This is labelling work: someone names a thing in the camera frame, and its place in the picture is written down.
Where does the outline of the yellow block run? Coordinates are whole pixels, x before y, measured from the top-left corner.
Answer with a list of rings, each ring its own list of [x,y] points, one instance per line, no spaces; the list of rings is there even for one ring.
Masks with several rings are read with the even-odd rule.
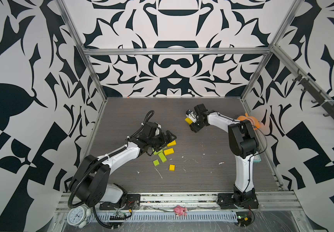
[[[190,118],[185,118],[185,122],[187,122],[189,125],[194,123]]]
[[[171,155],[171,154],[174,154],[174,153],[175,153],[175,151],[174,151],[173,148],[169,148],[169,149],[164,150],[164,155],[165,156],[168,156],[168,155]]]
[[[168,143],[168,144],[167,144],[167,147],[172,147],[172,146],[175,146],[175,145],[177,145],[177,143],[176,143],[176,141],[174,140],[174,141]]]

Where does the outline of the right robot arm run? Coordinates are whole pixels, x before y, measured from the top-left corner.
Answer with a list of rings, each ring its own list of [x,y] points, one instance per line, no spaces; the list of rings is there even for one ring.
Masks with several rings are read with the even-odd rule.
[[[199,104],[186,111],[186,122],[197,133],[205,126],[215,126],[228,133],[230,150],[236,160],[235,189],[247,193],[254,188],[253,157],[259,153],[259,141],[249,120],[232,119]]]

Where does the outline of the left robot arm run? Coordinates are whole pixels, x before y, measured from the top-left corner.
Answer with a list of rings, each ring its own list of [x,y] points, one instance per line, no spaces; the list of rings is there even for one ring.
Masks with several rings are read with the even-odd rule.
[[[69,208],[81,205],[94,207],[99,202],[119,206],[125,204],[127,191],[120,185],[108,183],[111,174],[144,153],[152,155],[154,151],[162,150],[177,138],[168,130],[162,131],[160,124],[151,122],[153,115],[154,111],[149,111],[141,127],[128,136],[120,148],[105,155],[88,155],[83,159],[69,184]]]

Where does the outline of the green block upright pair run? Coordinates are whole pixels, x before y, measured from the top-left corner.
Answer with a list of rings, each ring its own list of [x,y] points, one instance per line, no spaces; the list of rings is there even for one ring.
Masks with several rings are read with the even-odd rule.
[[[163,149],[159,150],[159,151],[154,151],[153,155],[158,155],[159,153],[163,152]]]

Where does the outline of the green block lower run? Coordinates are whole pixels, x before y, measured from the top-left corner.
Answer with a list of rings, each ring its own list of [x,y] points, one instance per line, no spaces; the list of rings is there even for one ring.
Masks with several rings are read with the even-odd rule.
[[[167,158],[163,152],[158,153],[158,156],[163,163],[167,161]]]

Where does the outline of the small green cube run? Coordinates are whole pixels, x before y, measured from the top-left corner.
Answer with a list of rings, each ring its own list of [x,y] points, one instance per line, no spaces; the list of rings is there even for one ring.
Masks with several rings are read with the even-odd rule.
[[[154,160],[154,161],[153,161],[153,164],[154,164],[154,166],[158,166],[158,165],[160,164],[160,163],[159,163],[159,160],[157,160],[157,159]]]

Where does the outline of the orange plush toy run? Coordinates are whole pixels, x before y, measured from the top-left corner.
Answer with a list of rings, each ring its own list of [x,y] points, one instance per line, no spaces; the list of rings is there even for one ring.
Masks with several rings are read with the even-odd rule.
[[[245,113],[244,116],[239,116],[237,120],[239,121],[248,120],[254,126],[255,130],[261,127],[259,120],[253,116],[248,115],[247,113]]]

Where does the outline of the teal square clock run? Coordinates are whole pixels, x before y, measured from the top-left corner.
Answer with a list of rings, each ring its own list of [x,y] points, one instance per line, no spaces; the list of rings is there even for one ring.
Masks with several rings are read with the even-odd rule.
[[[253,161],[254,161],[254,162],[261,162],[261,156],[260,156],[260,155],[256,155],[256,156],[253,158]]]

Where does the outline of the pink pig toy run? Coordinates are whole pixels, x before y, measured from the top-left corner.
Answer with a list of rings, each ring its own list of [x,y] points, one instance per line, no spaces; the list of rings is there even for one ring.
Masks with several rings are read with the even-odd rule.
[[[173,209],[176,216],[187,216],[187,208],[182,206],[176,206]]]

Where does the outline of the circuit board right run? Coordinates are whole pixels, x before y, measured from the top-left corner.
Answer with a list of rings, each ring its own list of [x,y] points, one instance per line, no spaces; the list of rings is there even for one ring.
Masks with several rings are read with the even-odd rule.
[[[236,226],[241,228],[246,228],[253,223],[253,215],[250,211],[247,213],[239,212],[237,214],[237,222],[235,223]]]

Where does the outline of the white alarm clock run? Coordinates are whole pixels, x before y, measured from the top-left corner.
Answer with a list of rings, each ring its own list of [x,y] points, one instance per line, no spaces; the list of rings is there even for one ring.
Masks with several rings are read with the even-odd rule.
[[[78,206],[69,211],[66,220],[70,226],[79,227],[81,229],[91,223],[91,214],[92,210],[90,208]]]

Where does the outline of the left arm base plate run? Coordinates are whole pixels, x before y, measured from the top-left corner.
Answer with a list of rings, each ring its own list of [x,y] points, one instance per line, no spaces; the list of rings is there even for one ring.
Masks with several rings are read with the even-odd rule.
[[[123,195],[117,203],[103,202],[100,204],[100,210],[129,210],[137,209],[140,205],[140,194]]]

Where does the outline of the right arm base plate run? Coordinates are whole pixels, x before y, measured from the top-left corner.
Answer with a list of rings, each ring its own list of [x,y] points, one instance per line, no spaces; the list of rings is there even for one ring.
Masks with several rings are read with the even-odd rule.
[[[253,192],[219,193],[217,204],[221,209],[258,209],[259,202]]]

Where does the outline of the black hook rail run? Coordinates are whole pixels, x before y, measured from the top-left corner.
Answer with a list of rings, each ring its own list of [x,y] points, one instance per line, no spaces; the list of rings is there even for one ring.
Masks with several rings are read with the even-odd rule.
[[[321,106],[325,114],[324,117],[331,117],[334,120],[334,100],[330,97],[310,76],[297,70],[297,77],[293,82],[298,82],[303,87],[301,91],[311,95],[311,103]]]

